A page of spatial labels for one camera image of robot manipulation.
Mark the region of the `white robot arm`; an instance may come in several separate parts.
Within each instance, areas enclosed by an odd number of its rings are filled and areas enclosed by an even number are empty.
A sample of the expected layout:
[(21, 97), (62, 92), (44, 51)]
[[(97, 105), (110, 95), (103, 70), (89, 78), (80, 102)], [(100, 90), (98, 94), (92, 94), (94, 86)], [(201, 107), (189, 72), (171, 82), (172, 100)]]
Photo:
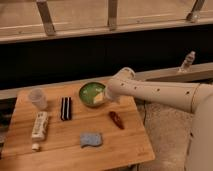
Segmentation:
[(105, 88), (109, 100), (117, 101), (122, 95), (192, 113), (184, 171), (213, 171), (213, 85), (137, 81), (135, 72), (124, 67), (108, 80)]

